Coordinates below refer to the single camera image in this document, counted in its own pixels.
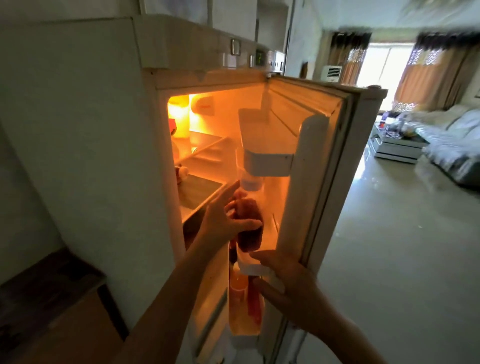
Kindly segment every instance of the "brown curtain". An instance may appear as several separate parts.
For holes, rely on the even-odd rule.
[[[479,35],[420,34],[396,90],[394,110],[448,109],[458,103],[477,67]]]
[[[348,85],[357,83],[371,36],[371,33],[333,33],[328,64],[342,66],[340,83]]]

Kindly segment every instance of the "floor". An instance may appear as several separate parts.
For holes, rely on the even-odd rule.
[[[359,164],[319,273],[390,364],[477,363],[480,198],[423,157]],[[253,363],[244,353],[236,363]],[[298,364],[339,363],[307,336]]]

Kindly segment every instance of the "person's left hand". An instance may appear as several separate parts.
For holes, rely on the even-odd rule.
[[[240,181],[225,188],[208,205],[204,219],[195,240],[214,255],[224,244],[233,239],[239,232],[255,230],[263,225],[260,220],[232,219],[228,212],[234,208],[232,201],[234,192],[240,187]]]

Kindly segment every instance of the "refrigerator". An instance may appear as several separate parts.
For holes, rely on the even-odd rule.
[[[165,15],[4,27],[0,45],[1,124],[128,327],[239,170],[262,178],[260,249],[317,274],[386,90],[283,77],[282,53]],[[189,175],[177,184],[179,165]],[[304,333],[273,306],[261,300],[260,322],[246,301],[232,309],[229,254],[207,267],[178,363],[231,363],[241,350],[293,361]]]

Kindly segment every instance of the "sofa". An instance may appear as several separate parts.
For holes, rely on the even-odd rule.
[[[415,131],[430,144],[424,155],[456,183],[480,188],[480,109],[455,105],[447,111],[404,112],[405,131]]]

